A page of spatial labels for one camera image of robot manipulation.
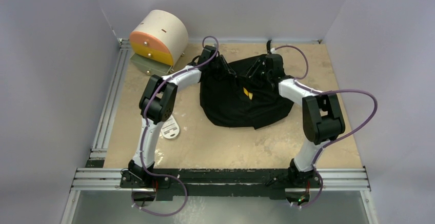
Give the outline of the black student backpack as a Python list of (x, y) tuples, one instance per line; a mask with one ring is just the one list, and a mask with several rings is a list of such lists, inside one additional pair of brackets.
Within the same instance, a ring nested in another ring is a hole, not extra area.
[[(267, 83), (246, 77), (248, 68), (260, 55), (227, 62), (236, 76), (201, 77), (200, 106), (214, 125), (259, 129), (290, 113), (294, 105), (292, 101), (274, 92)], [(253, 94), (252, 100), (244, 94), (243, 88)]]

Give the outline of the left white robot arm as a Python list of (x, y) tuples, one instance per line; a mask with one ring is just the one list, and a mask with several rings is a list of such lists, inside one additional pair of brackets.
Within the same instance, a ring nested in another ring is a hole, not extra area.
[(166, 76), (153, 75), (149, 78), (139, 103), (142, 117), (139, 143), (127, 170), (122, 173), (122, 183), (128, 186), (137, 184), (145, 188), (156, 177), (167, 177), (153, 172), (160, 130), (172, 115), (177, 92), (199, 83), (208, 64), (217, 60), (218, 56), (217, 45), (204, 46), (201, 55), (181, 70)]

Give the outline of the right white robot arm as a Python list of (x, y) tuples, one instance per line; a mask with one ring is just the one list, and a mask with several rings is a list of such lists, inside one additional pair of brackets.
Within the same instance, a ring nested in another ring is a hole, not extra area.
[(328, 142), (345, 132), (345, 122), (336, 94), (327, 94), (301, 84), (285, 74), (279, 54), (258, 56), (246, 77), (267, 83), (274, 92), (302, 108), (305, 140), (288, 168), (288, 180), (296, 187), (315, 177), (315, 164)]

